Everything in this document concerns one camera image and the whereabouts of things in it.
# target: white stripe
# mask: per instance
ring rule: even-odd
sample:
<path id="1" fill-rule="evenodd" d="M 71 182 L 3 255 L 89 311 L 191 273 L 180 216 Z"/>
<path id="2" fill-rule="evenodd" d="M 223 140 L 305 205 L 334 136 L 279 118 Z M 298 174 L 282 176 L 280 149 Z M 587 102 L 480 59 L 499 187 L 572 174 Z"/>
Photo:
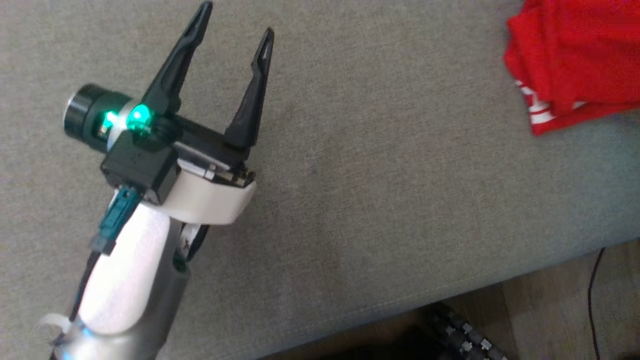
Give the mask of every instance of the white stripe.
<path id="1" fill-rule="evenodd" d="M 533 103 L 533 105 L 531 105 L 529 107 L 529 112 L 530 113 L 537 113 L 539 111 L 549 109 L 549 107 L 550 107 L 549 103 L 546 102 L 546 101 L 538 100 L 538 94 L 535 91 L 533 91 L 530 88 L 527 88 L 526 86 L 523 86 L 520 89 L 522 90 L 523 94 L 531 95 L 531 97 L 532 97 L 532 101 L 531 102 Z"/>
<path id="2" fill-rule="evenodd" d="M 542 114 L 531 115 L 531 124 L 542 124 L 555 119 L 556 117 L 551 115 L 551 111 L 546 111 Z"/>

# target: teal connector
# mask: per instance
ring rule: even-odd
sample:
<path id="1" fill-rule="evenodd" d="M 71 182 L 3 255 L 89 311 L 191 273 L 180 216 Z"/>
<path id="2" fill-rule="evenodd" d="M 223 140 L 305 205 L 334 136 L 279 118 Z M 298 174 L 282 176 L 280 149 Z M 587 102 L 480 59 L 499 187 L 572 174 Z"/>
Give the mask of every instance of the teal connector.
<path id="1" fill-rule="evenodd" d="M 98 233 L 91 240 L 89 248 L 103 255 L 111 255 L 116 239 L 129 221 L 142 198 L 135 189 L 123 186 L 100 222 Z"/>

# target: gray fabric surface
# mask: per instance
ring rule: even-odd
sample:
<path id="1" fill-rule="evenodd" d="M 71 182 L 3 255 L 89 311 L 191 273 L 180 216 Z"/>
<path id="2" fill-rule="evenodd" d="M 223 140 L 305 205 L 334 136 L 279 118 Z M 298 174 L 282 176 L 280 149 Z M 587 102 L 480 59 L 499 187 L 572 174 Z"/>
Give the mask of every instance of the gray fabric surface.
<path id="1" fill-rule="evenodd" d="M 250 166 L 211 231 L 161 359 L 250 359 L 640 234 L 633 114 L 533 138 L 502 64 L 517 0 L 222 1 L 182 114 L 222 130 L 267 26 Z M 0 3 L 0 357 L 68 309 L 111 190 L 63 134 L 93 81 L 140 96 L 197 0 Z"/>

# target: red cloth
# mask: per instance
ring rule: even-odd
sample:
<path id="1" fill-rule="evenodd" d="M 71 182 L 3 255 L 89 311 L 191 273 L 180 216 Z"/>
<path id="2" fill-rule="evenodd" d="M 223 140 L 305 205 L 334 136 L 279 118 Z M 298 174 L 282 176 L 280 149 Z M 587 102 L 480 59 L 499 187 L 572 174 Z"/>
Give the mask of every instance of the red cloth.
<path id="1" fill-rule="evenodd" d="M 640 107 L 640 1 L 526 0 L 507 25 L 534 135 Z"/>

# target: green led light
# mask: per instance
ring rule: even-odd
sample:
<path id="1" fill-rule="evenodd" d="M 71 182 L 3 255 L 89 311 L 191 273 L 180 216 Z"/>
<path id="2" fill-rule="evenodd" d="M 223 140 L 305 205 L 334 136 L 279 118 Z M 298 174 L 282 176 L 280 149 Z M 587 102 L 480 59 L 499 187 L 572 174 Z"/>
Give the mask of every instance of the green led light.
<path id="1" fill-rule="evenodd" d="M 152 116 L 146 105 L 138 104 L 131 110 L 127 118 L 127 128 L 130 130 L 148 130 Z"/>
<path id="2" fill-rule="evenodd" d="M 104 114 L 104 120 L 102 121 L 102 126 L 106 127 L 107 129 L 111 129 L 111 127 L 113 127 L 113 124 L 115 124 L 118 121 L 118 114 L 116 114 L 113 111 L 109 111 L 108 113 Z"/>

